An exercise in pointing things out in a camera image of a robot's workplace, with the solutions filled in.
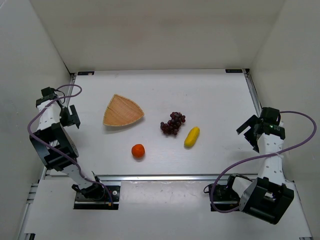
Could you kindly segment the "orange fake tangerine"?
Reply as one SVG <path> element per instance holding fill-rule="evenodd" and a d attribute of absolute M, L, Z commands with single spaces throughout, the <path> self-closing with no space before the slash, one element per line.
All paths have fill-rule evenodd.
<path fill-rule="evenodd" d="M 140 159 L 145 155 L 145 148 L 142 144 L 136 144 L 131 148 L 131 154 L 134 158 Z"/>

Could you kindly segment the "purple fake grape bunch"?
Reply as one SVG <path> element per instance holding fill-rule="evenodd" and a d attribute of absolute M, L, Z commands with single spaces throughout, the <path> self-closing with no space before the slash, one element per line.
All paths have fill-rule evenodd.
<path fill-rule="evenodd" d="M 160 123 L 160 130 L 164 135 L 176 136 L 180 130 L 180 127 L 186 122 L 186 116 L 181 112 L 172 112 L 170 119 L 167 122 Z"/>

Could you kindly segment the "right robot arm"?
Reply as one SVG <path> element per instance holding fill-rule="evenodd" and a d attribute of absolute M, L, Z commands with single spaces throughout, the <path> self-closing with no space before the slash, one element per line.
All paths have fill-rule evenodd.
<path fill-rule="evenodd" d="M 279 154 L 286 137 L 280 111 L 264 107 L 259 116 L 250 117 L 236 132 L 244 134 L 253 150 L 263 155 L 264 161 L 256 179 L 234 173 L 225 185 L 211 188 L 211 210 L 235 209 L 276 225 L 294 199 L 294 191 L 286 186 Z"/>

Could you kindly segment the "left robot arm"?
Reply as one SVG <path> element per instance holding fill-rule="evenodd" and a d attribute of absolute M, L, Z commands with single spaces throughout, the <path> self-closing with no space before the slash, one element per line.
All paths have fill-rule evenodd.
<path fill-rule="evenodd" d="M 72 189 L 86 199 L 105 200 L 108 191 L 94 173 L 87 175 L 77 161 L 79 152 L 65 127 L 80 127 L 81 121 L 74 105 L 65 106 L 67 96 L 60 88 L 46 87 L 36 100 L 39 113 L 27 126 L 29 139 L 43 165 L 69 176 Z"/>

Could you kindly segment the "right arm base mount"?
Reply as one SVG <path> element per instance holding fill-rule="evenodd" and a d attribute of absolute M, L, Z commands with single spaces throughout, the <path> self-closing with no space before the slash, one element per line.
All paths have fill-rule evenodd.
<path fill-rule="evenodd" d="M 239 207 L 240 197 L 227 185 L 217 184 L 213 191 L 213 202 L 217 209 L 228 211 Z"/>

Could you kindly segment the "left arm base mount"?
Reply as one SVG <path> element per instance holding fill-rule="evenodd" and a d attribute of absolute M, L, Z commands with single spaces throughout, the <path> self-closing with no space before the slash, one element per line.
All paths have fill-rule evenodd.
<path fill-rule="evenodd" d="M 76 192 L 73 208 L 75 210 L 118 210 L 121 186 L 107 185 L 106 191 L 101 185 L 93 185 L 80 190 L 73 184 L 71 188 Z"/>

